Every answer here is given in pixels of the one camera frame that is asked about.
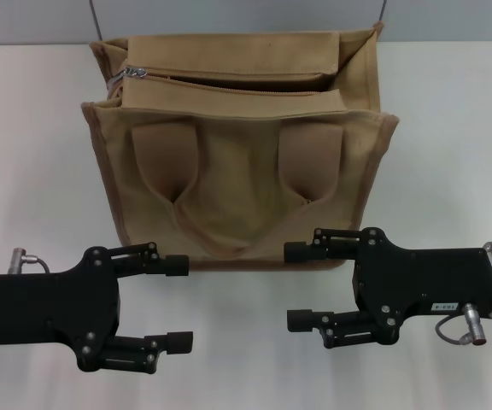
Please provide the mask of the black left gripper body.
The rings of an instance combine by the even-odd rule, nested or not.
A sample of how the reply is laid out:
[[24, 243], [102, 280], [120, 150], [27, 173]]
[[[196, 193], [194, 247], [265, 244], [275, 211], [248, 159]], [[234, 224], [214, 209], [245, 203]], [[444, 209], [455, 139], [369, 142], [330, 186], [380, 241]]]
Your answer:
[[104, 366], [117, 329], [119, 285], [111, 254], [87, 249], [65, 272], [0, 274], [0, 345], [61, 343], [83, 371]]

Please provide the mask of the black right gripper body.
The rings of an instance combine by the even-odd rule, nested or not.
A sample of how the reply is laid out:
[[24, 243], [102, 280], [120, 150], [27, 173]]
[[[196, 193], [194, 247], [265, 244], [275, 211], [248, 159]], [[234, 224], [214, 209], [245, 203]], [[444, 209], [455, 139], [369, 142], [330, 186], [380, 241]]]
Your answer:
[[492, 312], [492, 266], [482, 248], [404, 249], [379, 228], [360, 231], [354, 299], [377, 326], [376, 342], [394, 344], [406, 319], [461, 313], [471, 304]]

